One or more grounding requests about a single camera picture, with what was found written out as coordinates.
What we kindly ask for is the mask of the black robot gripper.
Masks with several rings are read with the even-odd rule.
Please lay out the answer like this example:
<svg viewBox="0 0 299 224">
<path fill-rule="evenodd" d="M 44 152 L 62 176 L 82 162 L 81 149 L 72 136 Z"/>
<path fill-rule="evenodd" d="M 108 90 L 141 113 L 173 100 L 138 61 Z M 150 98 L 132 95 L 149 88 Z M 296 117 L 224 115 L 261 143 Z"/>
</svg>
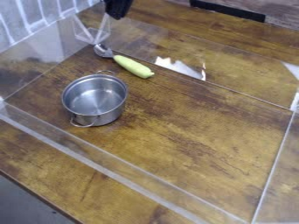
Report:
<svg viewBox="0 0 299 224">
<path fill-rule="evenodd" d="M 130 8 L 133 0 L 104 0 L 105 13 L 116 20 L 121 19 Z"/>
</svg>

